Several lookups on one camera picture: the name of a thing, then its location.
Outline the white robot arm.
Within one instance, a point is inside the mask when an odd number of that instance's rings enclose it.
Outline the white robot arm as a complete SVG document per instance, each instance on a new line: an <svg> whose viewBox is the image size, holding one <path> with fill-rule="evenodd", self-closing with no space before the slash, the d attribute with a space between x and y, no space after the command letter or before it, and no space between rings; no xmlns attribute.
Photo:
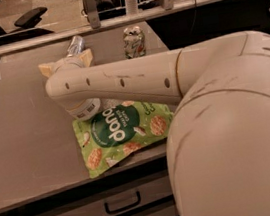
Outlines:
<svg viewBox="0 0 270 216"><path fill-rule="evenodd" d="M71 67L46 91L63 107L97 97L176 105L166 157L179 216L270 216L269 34Z"/></svg>

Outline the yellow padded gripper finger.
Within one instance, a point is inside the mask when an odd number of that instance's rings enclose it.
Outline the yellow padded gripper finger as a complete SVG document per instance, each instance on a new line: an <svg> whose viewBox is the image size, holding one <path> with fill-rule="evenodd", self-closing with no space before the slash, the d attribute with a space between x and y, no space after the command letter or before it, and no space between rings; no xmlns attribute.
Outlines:
<svg viewBox="0 0 270 216"><path fill-rule="evenodd" d="M39 70L44 77L50 77L54 74L54 63L43 63L39 65Z"/></svg>
<svg viewBox="0 0 270 216"><path fill-rule="evenodd" d="M93 54L92 51L87 48L79 54L79 59L84 63L85 67L91 66L93 63Z"/></svg>

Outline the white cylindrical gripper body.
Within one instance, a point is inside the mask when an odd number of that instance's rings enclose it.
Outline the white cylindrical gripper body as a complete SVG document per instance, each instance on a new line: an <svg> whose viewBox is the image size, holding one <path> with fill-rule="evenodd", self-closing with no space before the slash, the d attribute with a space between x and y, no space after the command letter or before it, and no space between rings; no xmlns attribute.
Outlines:
<svg viewBox="0 0 270 216"><path fill-rule="evenodd" d="M53 65L53 73L61 72L63 70L75 69L84 67L84 61L78 56L62 58ZM84 101L77 101L76 103L61 104L61 106L68 112L69 115L75 119L82 121L91 119L100 109L101 100L99 98L85 99Z"/></svg>

